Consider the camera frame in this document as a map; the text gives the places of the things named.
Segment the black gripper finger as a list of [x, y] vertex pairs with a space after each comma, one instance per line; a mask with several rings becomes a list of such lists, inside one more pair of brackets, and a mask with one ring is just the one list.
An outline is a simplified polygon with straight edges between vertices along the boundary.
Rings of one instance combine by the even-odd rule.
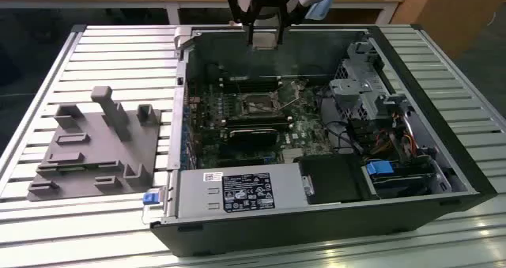
[[309, 10], [309, 6], [303, 6], [299, 0], [278, 0], [276, 44], [283, 43], [286, 29], [303, 21]]
[[254, 42], [255, 20], [259, 15], [259, 5], [256, 0], [227, 0], [232, 19], [235, 23], [240, 23], [247, 32], [247, 45]]

